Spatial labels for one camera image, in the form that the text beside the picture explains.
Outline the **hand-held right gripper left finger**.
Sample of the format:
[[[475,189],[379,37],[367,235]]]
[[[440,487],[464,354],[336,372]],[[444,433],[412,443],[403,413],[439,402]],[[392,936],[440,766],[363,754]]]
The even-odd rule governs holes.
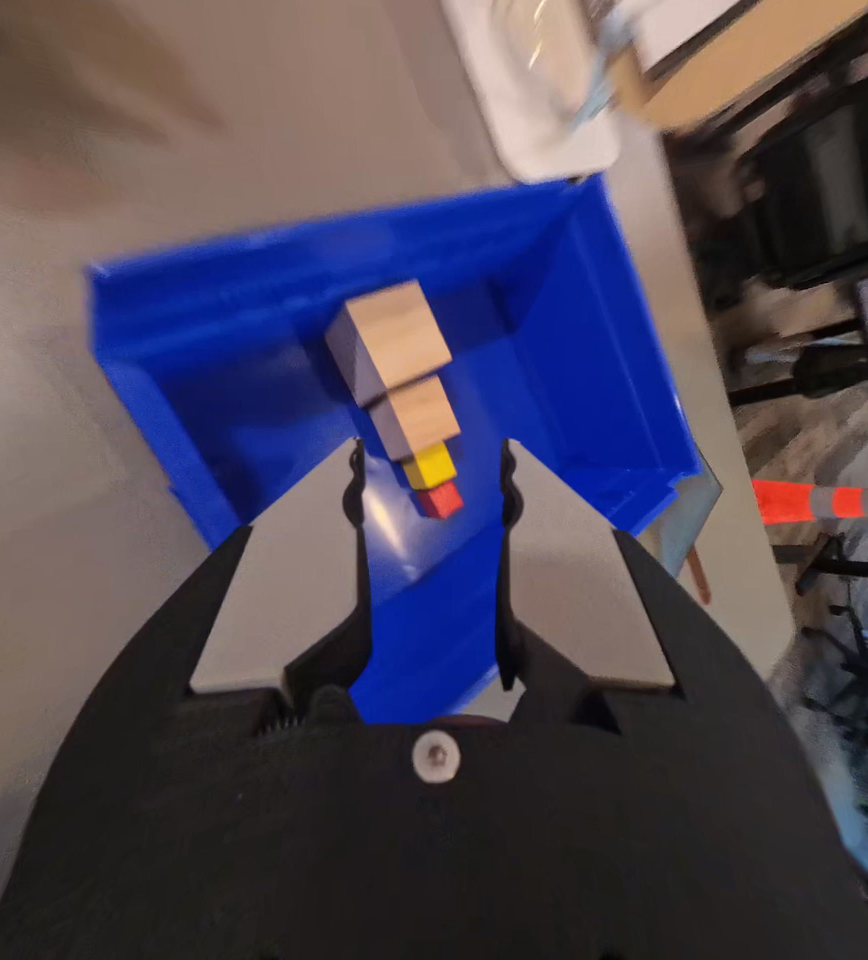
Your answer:
[[[349,438],[250,524],[194,692],[354,685],[372,654],[365,487],[364,444]]]

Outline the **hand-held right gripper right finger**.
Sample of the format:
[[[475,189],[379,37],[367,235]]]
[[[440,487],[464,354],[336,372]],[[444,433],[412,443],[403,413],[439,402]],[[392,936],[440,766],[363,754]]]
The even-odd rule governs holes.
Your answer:
[[[528,685],[551,651],[608,689],[676,680],[620,547],[620,531],[521,442],[505,439],[496,584],[496,662]]]

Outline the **small red cube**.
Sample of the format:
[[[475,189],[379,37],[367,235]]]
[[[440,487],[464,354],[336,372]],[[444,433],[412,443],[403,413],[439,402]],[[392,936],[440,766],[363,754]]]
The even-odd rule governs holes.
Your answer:
[[[453,480],[417,490],[416,499],[423,515],[431,520],[447,520],[464,507],[464,500]]]

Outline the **small yellow cube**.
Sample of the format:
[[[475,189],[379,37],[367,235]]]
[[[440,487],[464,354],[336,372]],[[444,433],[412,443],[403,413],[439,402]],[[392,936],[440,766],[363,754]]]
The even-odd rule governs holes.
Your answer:
[[[447,444],[442,440],[404,458],[400,466],[414,491],[430,491],[457,476]]]

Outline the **medium wooden cube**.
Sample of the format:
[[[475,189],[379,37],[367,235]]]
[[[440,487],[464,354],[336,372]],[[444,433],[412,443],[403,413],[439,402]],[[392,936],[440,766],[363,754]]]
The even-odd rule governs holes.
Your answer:
[[[438,374],[391,390],[368,407],[368,415],[385,454],[395,462],[462,432]]]

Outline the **blue plastic bin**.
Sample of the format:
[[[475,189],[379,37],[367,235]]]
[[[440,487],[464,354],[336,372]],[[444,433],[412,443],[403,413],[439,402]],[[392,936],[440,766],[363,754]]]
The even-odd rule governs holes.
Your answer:
[[[372,653],[352,698],[369,723],[446,714],[496,669],[504,440],[631,534],[700,469],[599,175],[280,224],[85,278],[93,354],[210,549],[364,441]],[[452,353],[464,506],[443,521],[325,342],[346,300],[408,281]]]

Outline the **large wooden cube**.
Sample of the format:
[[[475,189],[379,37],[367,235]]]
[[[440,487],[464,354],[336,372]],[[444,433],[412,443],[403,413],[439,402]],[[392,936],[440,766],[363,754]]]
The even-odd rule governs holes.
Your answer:
[[[347,299],[325,331],[324,342],[360,409],[452,361],[416,280]]]

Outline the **orange traffic cone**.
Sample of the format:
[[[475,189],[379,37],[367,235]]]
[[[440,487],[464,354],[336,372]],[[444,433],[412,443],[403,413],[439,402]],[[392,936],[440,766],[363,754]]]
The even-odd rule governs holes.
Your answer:
[[[868,519],[868,488],[752,479],[765,525]]]

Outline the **tan rounded board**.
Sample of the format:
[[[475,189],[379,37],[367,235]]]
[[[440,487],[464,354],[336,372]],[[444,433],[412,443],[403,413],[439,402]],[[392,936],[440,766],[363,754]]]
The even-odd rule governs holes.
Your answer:
[[[608,59],[613,97],[621,110],[663,132],[684,132],[715,117],[751,92],[787,76],[851,24],[868,1],[757,1],[727,29],[662,77],[643,73],[631,39]]]

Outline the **white printed paper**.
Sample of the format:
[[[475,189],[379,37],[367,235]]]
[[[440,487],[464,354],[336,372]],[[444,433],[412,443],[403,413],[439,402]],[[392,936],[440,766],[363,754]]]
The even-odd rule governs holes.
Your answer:
[[[642,73],[663,77],[718,36],[757,1],[618,2]]]

